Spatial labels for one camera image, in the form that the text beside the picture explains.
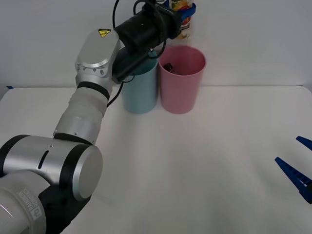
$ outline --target yellow warning sticker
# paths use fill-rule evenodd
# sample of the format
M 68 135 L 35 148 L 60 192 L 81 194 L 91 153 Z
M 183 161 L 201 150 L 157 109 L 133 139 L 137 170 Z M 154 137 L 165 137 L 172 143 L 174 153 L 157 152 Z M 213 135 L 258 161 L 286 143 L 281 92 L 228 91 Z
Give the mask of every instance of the yellow warning sticker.
M 99 29 L 98 32 L 101 35 L 101 37 L 105 37 L 107 34 L 109 34 L 111 32 L 111 30 L 110 29 Z

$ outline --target pink cup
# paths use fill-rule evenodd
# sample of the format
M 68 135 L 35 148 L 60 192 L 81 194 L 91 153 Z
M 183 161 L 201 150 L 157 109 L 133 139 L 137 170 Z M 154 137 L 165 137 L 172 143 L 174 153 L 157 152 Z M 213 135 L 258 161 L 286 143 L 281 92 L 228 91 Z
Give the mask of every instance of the pink cup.
M 168 63 L 172 65 L 173 73 L 163 68 Z M 160 57 L 159 65 L 163 108 L 173 114 L 191 111 L 206 66 L 205 56 L 190 46 L 176 46 L 165 50 Z

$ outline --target light blue cup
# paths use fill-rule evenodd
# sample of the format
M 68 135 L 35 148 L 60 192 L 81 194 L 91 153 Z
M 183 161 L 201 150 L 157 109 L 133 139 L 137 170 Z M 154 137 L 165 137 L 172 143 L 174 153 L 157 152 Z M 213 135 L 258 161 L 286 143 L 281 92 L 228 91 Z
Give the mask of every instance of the light blue cup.
M 144 114 L 151 111 L 157 103 L 157 59 L 148 59 L 127 77 L 122 88 L 123 107 L 134 114 Z

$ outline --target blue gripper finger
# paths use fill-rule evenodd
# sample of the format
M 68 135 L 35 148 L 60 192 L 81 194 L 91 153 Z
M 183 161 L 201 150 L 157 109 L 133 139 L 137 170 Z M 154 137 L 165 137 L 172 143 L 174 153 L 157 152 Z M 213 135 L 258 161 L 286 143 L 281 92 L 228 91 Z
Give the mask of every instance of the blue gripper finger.
M 297 141 L 299 141 L 301 144 L 303 144 L 304 146 L 306 146 L 307 148 L 309 148 L 310 150 L 312 150 L 312 141 L 309 139 L 306 139 L 302 136 L 298 136 L 296 138 Z
M 312 180 L 297 171 L 291 165 L 281 160 L 279 157 L 277 157 L 275 161 L 287 177 L 292 181 L 292 183 L 297 187 L 303 198 L 309 204 L 312 204 Z

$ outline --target black cable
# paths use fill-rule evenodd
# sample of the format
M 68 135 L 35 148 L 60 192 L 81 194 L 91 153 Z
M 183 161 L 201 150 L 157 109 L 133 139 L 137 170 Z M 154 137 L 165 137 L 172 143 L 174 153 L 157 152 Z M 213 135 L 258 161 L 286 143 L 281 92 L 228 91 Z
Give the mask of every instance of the black cable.
M 113 99 L 107 104 L 107 107 L 109 107 L 110 105 L 113 104 L 113 102 L 117 99 L 117 97 L 119 96 L 119 94 L 121 93 L 121 90 L 122 90 L 122 87 L 123 87 L 123 82 L 121 83 L 119 89 L 118 89 L 118 92 L 117 94 L 115 95 L 115 97 L 113 97 Z
M 133 74 L 133 77 L 130 81 L 123 81 L 122 83 L 126 84 L 126 83 L 130 83 L 133 79 L 135 78 L 135 75 Z
M 119 3 L 119 0 L 116 0 L 116 1 L 115 1 L 115 5 L 114 5 L 114 9 L 113 9 L 113 28 L 114 28 L 114 29 L 116 28 L 116 24 L 115 24 L 115 13 L 116 13 L 116 9 L 117 9 L 118 3 Z M 117 97 L 118 97 L 119 94 L 121 93 L 122 87 L 123 87 L 123 83 L 121 83 L 121 85 L 120 85 L 120 87 L 119 87 L 119 89 L 118 89 L 117 94 L 116 94 L 115 97 L 113 97 L 113 99 L 107 104 L 107 107 L 109 107 L 110 105 L 112 105 L 113 102 L 117 99 Z
M 117 8 L 118 3 L 119 3 L 119 0 L 116 0 L 115 1 L 115 5 L 114 5 L 114 9 L 113 9 L 113 28 L 114 29 L 116 28 L 116 25 L 115 25 L 115 13 L 116 13 L 116 8 Z
M 167 43 L 166 24 L 165 24 L 165 22 L 164 22 L 164 20 L 163 20 L 163 18 L 162 18 L 162 16 L 161 16 L 161 14 L 160 14 L 160 12 L 158 11 L 157 7 L 156 7 L 154 4 L 152 4 L 150 1 L 148 1 L 148 0 L 137 0 L 137 1 L 135 2 L 134 6 L 133 6 L 133 14 L 134 14 L 134 15 L 136 14 L 137 5 L 138 5 L 140 2 L 145 2 L 145 3 L 148 4 L 151 8 L 153 8 L 153 10 L 158 14 L 158 17 L 160 18 L 160 21 L 161 21 L 162 26 L 163 26 L 163 30 L 164 30 L 164 33 L 165 33 L 165 40 L 164 40 L 164 42 L 163 42 L 163 44 L 162 44 L 162 48 L 161 48 L 159 54 L 156 55 L 155 57 L 149 56 L 150 59 L 157 59 L 157 58 L 159 58 L 159 57 L 162 55 L 162 53 L 164 53 L 165 48 L 166 48 L 166 43 Z

